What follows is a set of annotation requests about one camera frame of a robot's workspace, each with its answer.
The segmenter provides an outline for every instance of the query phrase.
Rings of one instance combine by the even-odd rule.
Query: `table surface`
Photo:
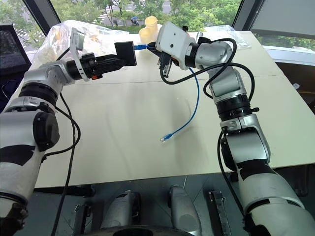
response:
[[[252,33],[240,34],[252,47],[238,50],[233,62],[247,66],[255,76],[251,104],[260,108],[257,115],[270,145],[271,166],[314,162],[315,116]],[[124,40],[139,43],[137,35]],[[136,58],[137,66],[63,88],[82,131],[70,185],[220,172],[216,151],[220,119],[213,101],[201,89],[193,121],[162,144],[162,136],[190,118],[197,98],[196,82],[167,85],[161,81],[155,55],[142,50]],[[239,71],[249,92],[249,77]],[[189,73],[173,66],[170,78]],[[197,78],[202,88],[207,74]],[[60,99],[57,106],[65,110]],[[57,120],[61,138],[50,151],[72,144],[71,123],[61,114]],[[35,187],[63,186],[69,158],[67,152],[44,161]]]

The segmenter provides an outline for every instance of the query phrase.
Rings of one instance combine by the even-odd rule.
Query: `window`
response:
[[[254,33],[261,45],[315,51],[315,40],[279,35],[262,35]]]
[[[159,24],[172,21],[188,26],[189,31],[203,27],[232,25],[241,0],[51,0],[61,21],[78,20],[111,29],[138,33],[148,16]]]
[[[36,51],[45,39],[45,35],[22,0],[0,0],[0,23],[13,23],[28,55]]]

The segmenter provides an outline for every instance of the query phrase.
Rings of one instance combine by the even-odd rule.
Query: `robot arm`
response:
[[[172,63],[183,70],[222,65],[207,72],[221,119],[223,138],[220,145],[224,162],[238,173],[244,229],[251,235],[314,235],[312,216],[290,185],[268,165],[270,149],[253,113],[258,109],[251,109],[240,73],[227,66],[212,79],[231,57],[231,47],[224,41],[211,42],[207,38],[200,38],[196,43],[170,22],[160,29],[155,46],[161,52],[160,74],[164,80]]]
[[[136,65],[132,42],[115,43],[117,55],[89,53],[79,59],[77,50],[82,50],[84,35],[73,29],[71,39],[75,60],[59,60],[26,72],[19,96],[0,114],[1,235],[13,235],[23,227],[45,151],[59,140],[55,106],[63,86]]]

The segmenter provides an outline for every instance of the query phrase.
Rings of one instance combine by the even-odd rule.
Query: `blue cable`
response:
[[[198,80],[197,80],[197,77],[195,76],[195,80],[196,80],[196,84],[197,84],[197,89],[198,89],[198,96],[197,96],[197,102],[196,102],[196,107],[195,107],[195,110],[193,111],[192,113],[192,116],[190,117],[190,119],[187,121],[186,124],[184,124],[182,127],[180,127],[178,130],[174,131],[173,133],[170,133],[170,134],[167,134],[165,135],[163,138],[161,138],[161,142],[165,142],[166,140],[168,140],[170,137],[172,137],[175,133],[179,132],[180,130],[182,130],[185,126],[187,126],[189,124],[189,122],[191,122],[191,120],[193,119],[193,117],[195,116],[196,114],[196,111],[197,111],[197,108],[198,108],[198,103],[199,103],[199,83],[198,83]]]
[[[146,44],[139,44],[139,45],[134,45],[133,46],[133,49],[134,50],[143,50],[143,49],[146,49],[146,48],[152,48]]]

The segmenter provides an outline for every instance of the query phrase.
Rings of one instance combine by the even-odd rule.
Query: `office chair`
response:
[[[12,24],[0,24],[0,112],[19,86],[31,62]]]

